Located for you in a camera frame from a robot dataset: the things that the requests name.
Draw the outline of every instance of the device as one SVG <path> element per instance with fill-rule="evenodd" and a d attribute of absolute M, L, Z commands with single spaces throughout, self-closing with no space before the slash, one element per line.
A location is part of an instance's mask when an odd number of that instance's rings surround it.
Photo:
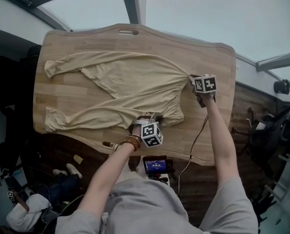
<path fill-rule="evenodd" d="M 162 145 L 163 135 L 159 129 L 163 121 L 163 114 L 161 113 L 151 113 L 150 116 L 139 116 L 136 120 L 133 120 L 129 126 L 129 132 L 132 134 L 132 130 L 135 125 L 141 125 L 141 140 L 144 144 L 150 148 L 154 146 Z"/>
<path fill-rule="evenodd" d="M 197 96 L 199 105 L 204 108 L 205 105 L 199 94 L 211 93 L 215 98 L 216 76 L 208 74 L 205 74 L 204 76 L 189 75 L 188 79 L 190 85 L 193 87 L 193 93 Z"/>
<path fill-rule="evenodd" d="M 168 173 L 166 156 L 147 156 L 143 158 L 143 162 L 147 175 Z"/>

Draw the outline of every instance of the wooden table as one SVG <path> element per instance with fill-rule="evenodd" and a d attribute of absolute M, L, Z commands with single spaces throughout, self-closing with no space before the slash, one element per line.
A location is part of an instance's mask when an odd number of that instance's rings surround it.
<path fill-rule="evenodd" d="M 143 25 L 116 24 L 85 32 L 53 30 L 46 34 L 34 86 L 33 122 L 37 132 L 46 133 L 46 107 L 55 108 L 69 116 L 113 99 L 82 73 L 60 74 L 52 79 L 46 76 L 46 61 L 55 61 L 69 54 L 85 51 L 127 51 L 158 55 L 176 63 L 189 74 L 216 75 L 216 103 L 226 125 L 229 125 L 235 87 L 236 64 L 233 48 L 222 43 L 205 43 L 174 37 Z M 191 146 L 202 127 L 207 110 L 201 109 L 188 84 L 183 89 L 180 105 L 184 121 L 162 129 L 163 144 L 150 149 L 142 147 L 133 155 L 167 155 L 189 159 Z M 55 133 L 75 138 L 99 152 L 110 154 L 112 149 L 104 146 L 102 142 L 116 143 L 125 137 L 128 131 L 112 127 Z M 193 147 L 192 161 L 200 165 L 214 165 L 208 123 Z"/>

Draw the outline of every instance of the black chair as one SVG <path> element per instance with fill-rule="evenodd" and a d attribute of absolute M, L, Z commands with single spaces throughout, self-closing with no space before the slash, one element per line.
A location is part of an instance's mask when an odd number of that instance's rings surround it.
<path fill-rule="evenodd" d="M 277 150 L 278 146 L 290 147 L 290 105 L 285 107 L 277 115 L 270 113 L 262 116 L 261 120 L 254 119 L 253 111 L 248 109 L 251 114 L 251 129 L 242 132 L 236 128 L 232 128 L 232 134 L 242 134 L 248 136 L 245 147 L 237 152 L 241 155 L 244 151 L 251 156 L 251 160 L 255 162 L 268 177 L 272 177 L 273 171 L 268 161 Z"/>

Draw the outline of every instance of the white sneaker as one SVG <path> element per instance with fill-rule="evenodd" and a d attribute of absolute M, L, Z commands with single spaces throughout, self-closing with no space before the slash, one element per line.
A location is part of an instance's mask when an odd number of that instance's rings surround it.
<path fill-rule="evenodd" d="M 61 170 L 58 170 L 58 169 L 54 169 L 53 170 L 53 174 L 56 176 L 58 174 L 65 174 L 66 176 L 68 176 L 68 173 L 66 171 L 61 171 Z"/>
<path fill-rule="evenodd" d="M 66 167 L 71 175 L 77 174 L 79 178 L 82 178 L 82 174 L 77 170 L 77 168 L 75 168 L 74 165 L 68 163 L 66 164 Z"/>

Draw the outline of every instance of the wooden bead bracelet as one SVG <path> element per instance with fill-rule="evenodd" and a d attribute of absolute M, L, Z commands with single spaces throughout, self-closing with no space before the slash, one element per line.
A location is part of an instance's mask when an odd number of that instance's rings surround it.
<path fill-rule="evenodd" d="M 140 147 L 139 137 L 133 136 L 133 135 L 127 136 L 120 144 L 123 144 L 123 143 L 132 144 L 134 146 L 134 148 L 135 148 L 134 151 L 136 151 Z"/>

